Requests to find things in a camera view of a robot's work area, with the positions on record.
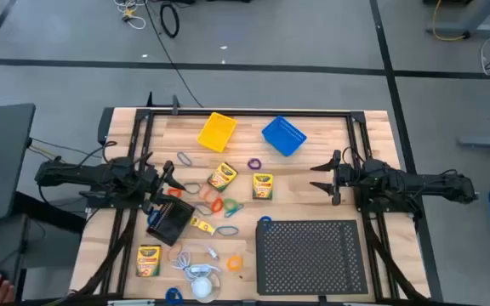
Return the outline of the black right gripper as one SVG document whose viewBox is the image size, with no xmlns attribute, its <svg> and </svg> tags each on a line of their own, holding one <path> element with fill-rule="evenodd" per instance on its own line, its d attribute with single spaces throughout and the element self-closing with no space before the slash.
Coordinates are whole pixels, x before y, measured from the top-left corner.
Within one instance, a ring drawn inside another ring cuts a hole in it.
<svg viewBox="0 0 490 306">
<path fill-rule="evenodd" d="M 320 166 L 312 167 L 312 171 L 330 172 L 333 170 L 333 183 L 311 182 L 311 185 L 320 190 L 325 191 L 329 196 L 333 196 L 332 203 L 338 206 L 341 202 L 341 194 L 339 188 L 341 186 L 349 187 L 354 184 L 357 177 L 357 171 L 349 164 L 341 163 L 342 153 L 340 150 L 333 152 L 333 158 L 329 162 Z"/>
</svg>

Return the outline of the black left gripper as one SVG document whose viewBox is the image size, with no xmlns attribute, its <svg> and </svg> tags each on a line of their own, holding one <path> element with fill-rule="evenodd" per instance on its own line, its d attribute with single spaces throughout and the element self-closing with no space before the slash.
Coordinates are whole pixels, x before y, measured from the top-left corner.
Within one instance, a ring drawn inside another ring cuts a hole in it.
<svg viewBox="0 0 490 306">
<path fill-rule="evenodd" d="M 170 187 L 185 190 L 185 186 L 180 184 L 174 177 L 174 164 L 172 161 L 165 161 L 162 171 L 159 172 L 154 165 L 146 164 L 141 174 L 141 190 L 144 194 L 145 201 L 141 206 L 144 214 L 149 214 L 152 208 L 167 208 L 174 203 L 172 195 L 163 193 L 163 186 L 168 184 Z"/>
</svg>

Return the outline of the pale orange rubber band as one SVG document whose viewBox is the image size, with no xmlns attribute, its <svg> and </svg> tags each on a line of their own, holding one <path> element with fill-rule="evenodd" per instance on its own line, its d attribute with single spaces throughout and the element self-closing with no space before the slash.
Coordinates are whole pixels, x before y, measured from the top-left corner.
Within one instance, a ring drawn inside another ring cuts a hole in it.
<svg viewBox="0 0 490 306">
<path fill-rule="evenodd" d="M 202 201 L 211 204 L 217 198 L 219 198 L 219 192 L 216 189 L 214 189 L 211 185 L 204 185 L 200 189 L 198 196 Z"/>
</svg>

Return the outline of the small yellow crayon pack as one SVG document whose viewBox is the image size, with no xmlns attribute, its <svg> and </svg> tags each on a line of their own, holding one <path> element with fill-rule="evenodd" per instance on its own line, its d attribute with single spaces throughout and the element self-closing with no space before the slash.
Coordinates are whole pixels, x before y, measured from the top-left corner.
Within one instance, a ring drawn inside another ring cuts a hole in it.
<svg viewBox="0 0 490 306">
<path fill-rule="evenodd" d="M 203 232 L 207 232 L 210 235 L 214 235 L 214 233 L 216 231 L 216 229 L 215 229 L 215 227 L 213 227 L 213 225 L 209 224 L 206 221 L 201 220 L 198 217 L 192 217 L 191 221 L 190 221 L 190 225 L 192 227 L 198 228 L 199 230 L 201 230 Z"/>
</svg>

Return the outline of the yellow crayon box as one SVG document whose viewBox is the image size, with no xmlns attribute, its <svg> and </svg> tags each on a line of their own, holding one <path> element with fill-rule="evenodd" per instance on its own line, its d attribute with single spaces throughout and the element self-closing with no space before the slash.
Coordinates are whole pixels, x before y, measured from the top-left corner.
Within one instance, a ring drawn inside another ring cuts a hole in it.
<svg viewBox="0 0 490 306">
<path fill-rule="evenodd" d="M 207 183 L 218 192 L 223 192 L 237 175 L 238 171 L 233 166 L 227 162 L 221 162 L 208 177 Z"/>
<path fill-rule="evenodd" d="M 271 200 L 273 196 L 274 177 L 268 173 L 253 174 L 253 198 Z"/>
<path fill-rule="evenodd" d="M 140 245 L 136 258 L 138 277 L 155 277 L 160 273 L 160 245 Z"/>
</svg>

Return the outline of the yellow plastic basket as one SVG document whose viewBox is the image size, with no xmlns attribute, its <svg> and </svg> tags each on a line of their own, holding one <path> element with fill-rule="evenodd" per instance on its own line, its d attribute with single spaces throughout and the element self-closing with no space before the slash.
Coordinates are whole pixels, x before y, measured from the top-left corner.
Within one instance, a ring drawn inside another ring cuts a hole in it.
<svg viewBox="0 0 490 306">
<path fill-rule="evenodd" d="M 237 120 L 213 112 L 205 122 L 197 137 L 203 147 L 215 152 L 223 152 L 237 125 Z"/>
</svg>

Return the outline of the grey metal desk foot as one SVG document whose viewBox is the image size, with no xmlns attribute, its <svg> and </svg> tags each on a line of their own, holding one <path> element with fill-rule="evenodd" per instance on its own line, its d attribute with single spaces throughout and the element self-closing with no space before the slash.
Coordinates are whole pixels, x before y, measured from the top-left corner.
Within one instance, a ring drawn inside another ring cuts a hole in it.
<svg viewBox="0 0 490 306">
<path fill-rule="evenodd" d="M 490 136 L 462 136 L 457 142 L 462 146 L 490 148 Z"/>
</svg>

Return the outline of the grey metal desk base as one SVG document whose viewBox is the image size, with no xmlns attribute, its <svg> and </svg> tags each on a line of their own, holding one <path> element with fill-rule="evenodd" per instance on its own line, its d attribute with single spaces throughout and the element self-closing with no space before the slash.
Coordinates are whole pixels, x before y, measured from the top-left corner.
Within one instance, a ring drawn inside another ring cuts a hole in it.
<svg viewBox="0 0 490 306">
<path fill-rule="evenodd" d="M 461 21 L 438 22 L 438 14 L 443 4 L 469 5 L 478 1 L 477 7 Z M 490 36 L 490 24 L 485 20 L 490 16 L 490 0 L 423 0 L 424 4 L 433 4 L 434 9 L 430 23 L 425 31 L 435 39 L 443 42 L 467 40 L 473 36 Z"/>
</svg>

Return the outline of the blue plastic basket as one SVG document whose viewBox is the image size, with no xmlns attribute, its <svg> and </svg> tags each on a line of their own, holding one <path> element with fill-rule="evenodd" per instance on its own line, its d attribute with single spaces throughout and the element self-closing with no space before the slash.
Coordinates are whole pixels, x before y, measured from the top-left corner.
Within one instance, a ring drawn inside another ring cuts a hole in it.
<svg viewBox="0 0 490 306">
<path fill-rule="evenodd" d="M 284 156 L 291 156 L 307 139 L 283 116 L 277 116 L 262 130 L 265 140 Z"/>
</svg>

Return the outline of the white USB charger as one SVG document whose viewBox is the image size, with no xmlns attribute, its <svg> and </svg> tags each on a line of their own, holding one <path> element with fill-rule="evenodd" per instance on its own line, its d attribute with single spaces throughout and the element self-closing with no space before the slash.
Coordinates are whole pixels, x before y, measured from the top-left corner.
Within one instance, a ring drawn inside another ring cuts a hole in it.
<svg viewBox="0 0 490 306">
<path fill-rule="evenodd" d="M 188 272 L 194 277 L 205 275 L 211 272 L 212 266 L 209 264 L 193 264 L 189 267 Z"/>
</svg>

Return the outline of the black perforated metal shelf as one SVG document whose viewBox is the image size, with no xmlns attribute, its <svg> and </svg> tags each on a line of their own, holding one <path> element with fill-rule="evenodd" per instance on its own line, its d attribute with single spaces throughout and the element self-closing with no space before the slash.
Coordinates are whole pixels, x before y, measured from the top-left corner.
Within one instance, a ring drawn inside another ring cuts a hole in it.
<svg viewBox="0 0 490 306">
<path fill-rule="evenodd" d="M 355 220 L 259 221 L 255 242 L 260 295 L 368 293 Z"/>
</svg>

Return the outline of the black power box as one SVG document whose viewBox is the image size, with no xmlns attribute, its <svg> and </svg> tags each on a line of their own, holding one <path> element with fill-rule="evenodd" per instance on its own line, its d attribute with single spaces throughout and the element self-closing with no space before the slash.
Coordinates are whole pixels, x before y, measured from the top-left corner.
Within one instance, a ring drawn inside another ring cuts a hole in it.
<svg viewBox="0 0 490 306">
<path fill-rule="evenodd" d="M 104 145 L 107 141 L 107 136 L 111 125 L 113 112 L 114 112 L 113 107 L 106 107 L 101 113 L 101 117 L 97 128 L 97 141 L 100 145 Z"/>
</svg>

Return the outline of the white round puck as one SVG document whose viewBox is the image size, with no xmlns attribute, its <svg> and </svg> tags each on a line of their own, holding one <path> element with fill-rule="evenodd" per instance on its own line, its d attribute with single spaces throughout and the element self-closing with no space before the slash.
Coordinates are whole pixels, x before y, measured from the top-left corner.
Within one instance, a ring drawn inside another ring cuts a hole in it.
<svg viewBox="0 0 490 306">
<path fill-rule="evenodd" d="M 191 283 L 193 297 L 200 303 L 213 302 L 220 294 L 221 283 L 216 274 L 196 278 Z"/>
</svg>

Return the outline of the silver aluminium bar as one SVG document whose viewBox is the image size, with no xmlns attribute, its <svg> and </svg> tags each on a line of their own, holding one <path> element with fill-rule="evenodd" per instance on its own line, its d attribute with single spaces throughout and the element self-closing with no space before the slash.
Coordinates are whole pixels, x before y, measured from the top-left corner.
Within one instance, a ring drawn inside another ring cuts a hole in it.
<svg viewBox="0 0 490 306">
<path fill-rule="evenodd" d="M 122 299 L 107 301 L 106 306 L 156 306 L 155 299 Z"/>
</svg>

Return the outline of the black aluminium rig frame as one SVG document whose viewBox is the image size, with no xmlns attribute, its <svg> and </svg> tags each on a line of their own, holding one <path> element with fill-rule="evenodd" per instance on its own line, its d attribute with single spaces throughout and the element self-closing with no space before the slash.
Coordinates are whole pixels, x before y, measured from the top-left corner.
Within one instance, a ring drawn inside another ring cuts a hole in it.
<svg viewBox="0 0 490 306">
<path fill-rule="evenodd" d="M 126 144 L 108 148 L 108 156 L 126 153 L 127 143 L 133 127 L 135 109 L 116 108 L 113 112 L 109 128 L 109 139 L 124 141 Z M 197 141 L 201 127 L 213 112 L 235 117 L 238 121 L 234 133 L 224 153 L 201 147 Z M 355 208 L 355 194 L 349 188 L 341 191 L 341 204 L 331 205 L 331 198 L 325 192 L 310 185 L 310 181 L 331 180 L 330 173 L 312 172 L 314 167 L 327 162 L 334 150 L 342 150 L 350 145 L 346 120 L 327 110 L 320 110 L 319 116 L 307 115 L 306 111 L 298 110 L 253 110 L 253 109 L 222 109 L 207 110 L 207 115 L 160 115 L 154 119 L 151 158 L 159 168 L 166 160 L 176 158 L 177 151 L 184 151 L 193 161 L 193 167 L 182 166 L 179 160 L 176 179 L 181 183 L 204 181 L 221 162 L 228 161 L 238 167 L 238 176 L 225 191 L 225 195 L 243 202 L 243 211 L 231 218 L 224 218 L 222 212 L 205 217 L 206 222 L 213 226 L 227 224 L 236 226 L 239 233 L 233 236 L 219 234 L 209 235 L 197 228 L 188 228 L 181 237 L 181 244 L 202 242 L 215 249 L 219 261 L 212 259 L 204 246 L 191 246 L 192 261 L 218 264 L 224 272 L 219 275 L 221 291 L 215 301 L 219 300 L 256 300 L 256 301 L 291 301 L 318 302 L 313 295 L 260 296 L 257 293 L 255 228 L 257 221 L 264 215 L 273 220 L 351 220 L 355 219 L 360 234 L 362 259 L 367 279 L 367 294 L 362 295 L 327 295 L 329 302 L 373 302 L 373 284 L 364 229 L 359 212 Z M 390 166 L 401 168 L 396 143 L 390 127 L 389 115 L 386 111 L 365 110 L 367 135 L 373 157 L 387 162 Z M 292 155 L 285 157 L 270 144 L 265 142 L 261 130 L 276 116 L 283 116 L 295 127 L 306 134 L 307 140 Z M 273 173 L 275 177 L 275 195 L 273 200 L 252 200 L 252 174 L 248 173 L 248 159 L 258 157 L 262 162 L 262 171 Z M 87 223 L 79 247 L 77 261 L 73 270 L 70 290 L 83 287 L 94 274 L 108 251 L 111 231 L 116 210 L 100 210 Z M 185 298 L 191 298 L 190 285 L 184 273 L 171 267 L 167 259 L 170 246 L 162 247 L 162 266 L 159 276 L 141 278 L 135 275 L 135 260 L 140 244 L 162 244 L 145 232 L 146 216 L 138 212 L 138 221 L 134 230 L 132 253 L 128 260 L 127 279 L 123 296 L 126 298 L 162 298 L 171 286 L 177 286 Z M 424 268 L 423 256 L 419 247 L 414 223 L 407 213 L 389 212 L 385 214 L 385 225 L 390 243 L 391 256 L 399 269 L 412 283 L 413 287 L 430 298 L 429 281 Z M 240 271 L 232 272 L 226 268 L 226 261 L 232 255 L 240 255 L 243 266 Z"/>
</svg>

